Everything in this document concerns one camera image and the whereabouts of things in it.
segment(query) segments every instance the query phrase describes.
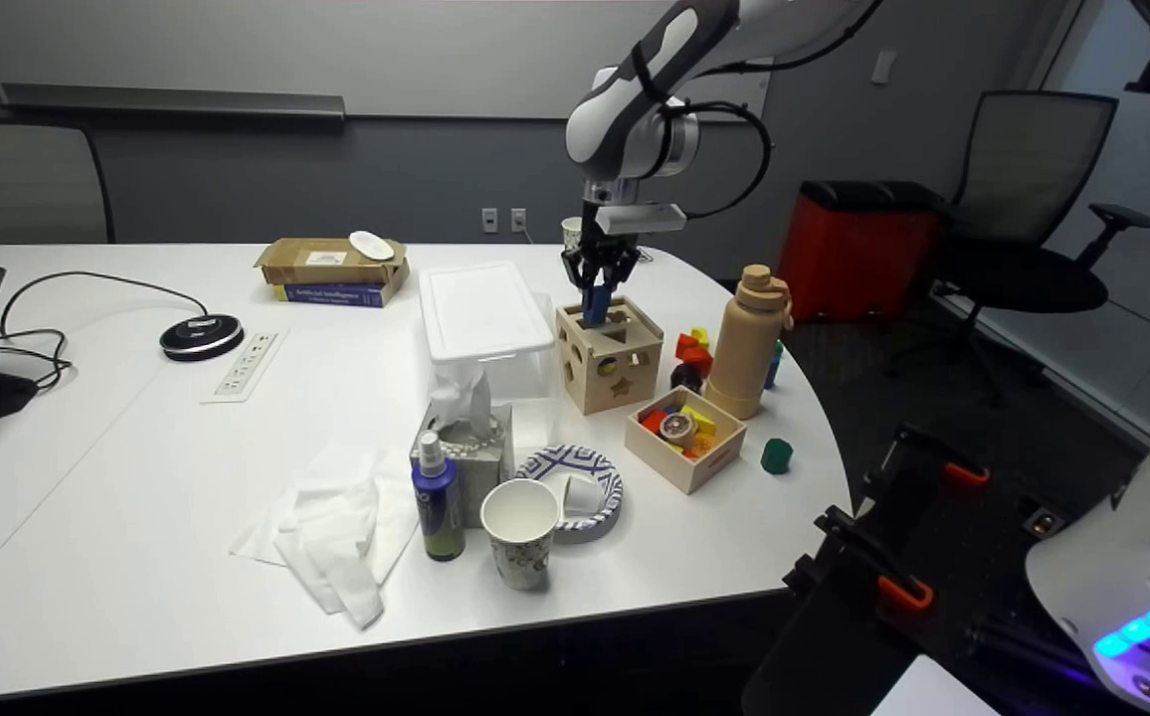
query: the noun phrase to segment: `small wooden cube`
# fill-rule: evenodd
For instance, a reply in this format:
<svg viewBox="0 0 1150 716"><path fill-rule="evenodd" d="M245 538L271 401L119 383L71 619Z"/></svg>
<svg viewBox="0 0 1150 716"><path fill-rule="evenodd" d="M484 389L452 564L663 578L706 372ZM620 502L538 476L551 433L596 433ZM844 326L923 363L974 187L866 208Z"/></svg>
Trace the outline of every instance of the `small wooden cube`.
<svg viewBox="0 0 1150 716"><path fill-rule="evenodd" d="M660 428L653 428L655 412L684 412L693 420L693 437L667 442ZM626 424L626 444L684 493L694 493L706 476L732 466L741 442L744 420L684 385L649 401Z"/></svg>
<svg viewBox="0 0 1150 716"><path fill-rule="evenodd" d="M606 326L586 326L582 307L555 314L566 389L582 412L649 401L655 393L660 326L612 299Z"/></svg>

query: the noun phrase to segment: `red bin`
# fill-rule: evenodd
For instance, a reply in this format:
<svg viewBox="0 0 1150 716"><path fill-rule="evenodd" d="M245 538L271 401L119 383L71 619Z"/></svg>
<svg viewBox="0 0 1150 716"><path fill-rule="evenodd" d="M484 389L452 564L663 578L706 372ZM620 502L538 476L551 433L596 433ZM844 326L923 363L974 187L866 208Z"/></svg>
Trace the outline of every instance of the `red bin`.
<svg viewBox="0 0 1150 716"><path fill-rule="evenodd" d="M802 181L775 274L793 314L892 317L936 246L939 197L920 181Z"/></svg>

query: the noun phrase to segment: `cardboard box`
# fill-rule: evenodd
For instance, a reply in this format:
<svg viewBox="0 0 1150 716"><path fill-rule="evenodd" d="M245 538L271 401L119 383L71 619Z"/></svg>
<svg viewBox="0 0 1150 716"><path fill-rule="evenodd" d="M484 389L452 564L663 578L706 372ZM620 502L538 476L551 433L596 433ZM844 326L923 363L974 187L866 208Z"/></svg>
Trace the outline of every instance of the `cardboard box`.
<svg viewBox="0 0 1150 716"><path fill-rule="evenodd" d="M698 416L710 420L710 444L698 457L687 457L679 444L663 442L645 424L653 409L671 412L679 404L693 404ZM693 389L667 389L663 397L635 409L626 424L626 444L649 460L667 484L694 493L706 476L714 476L726 460L741 457L744 420L734 420L714 401L693 393Z"/></svg>
<svg viewBox="0 0 1150 716"><path fill-rule="evenodd" d="M388 246L395 260L377 261L350 238L275 238L258 256L258 271L283 301L387 307L411 274L405 246Z"/></svg>

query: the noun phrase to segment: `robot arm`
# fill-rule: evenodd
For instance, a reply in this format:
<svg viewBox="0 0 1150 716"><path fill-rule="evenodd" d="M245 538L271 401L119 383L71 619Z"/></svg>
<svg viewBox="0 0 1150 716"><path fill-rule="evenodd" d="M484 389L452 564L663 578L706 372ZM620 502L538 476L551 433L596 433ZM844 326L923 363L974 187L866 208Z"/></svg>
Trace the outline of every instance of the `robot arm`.
<svg viewBox="0 0 1150 716"><path fill-rule="evenodd" d="M566 246L586 323L635 261L635 236L679 232L677 208L639 208L635 181L677 175L694 147L694 120L671 91L704 67L789 57L824 43L878 0L677 0L649 35L574 106L566 152L586 169L582 238Z"/></svg>

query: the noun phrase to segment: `table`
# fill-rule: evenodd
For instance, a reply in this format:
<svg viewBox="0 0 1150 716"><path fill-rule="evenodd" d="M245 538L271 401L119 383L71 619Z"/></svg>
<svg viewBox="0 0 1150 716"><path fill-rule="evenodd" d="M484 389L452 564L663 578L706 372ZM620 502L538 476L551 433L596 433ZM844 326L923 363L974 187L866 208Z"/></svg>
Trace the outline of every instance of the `table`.
<svg viewBox="0 0 1150 716"><path fill-rule="evenodd" d="M543 307L570 307L578 290L555 246L411 246L413 278L387 311L289 307L263 287L258 252L0 246L3 293L45 271L119 271L278 332L254 393L208 404L237 351L182 366L153 347L189 307L82 278L15 307L10 326L62 326L78 371L0 420L0 697L767 591L824 539L811 518L851 506L831 424L793 356L749 420L741 460L693 497L626 449L629 404L582 416L551 401L559 442L620 466L615 527L555 550L547 591L503 587L480 534L448 564L413 538L387 579L387 615L359 631L323 615L289 574L237 559L229 545L311 457L405 453L433 372L419 271L503 260ZM620 293L667 340L714 328L726 301L663 252L645 252ZM795 444L789 476L757 466L767 437Z"/></svg>

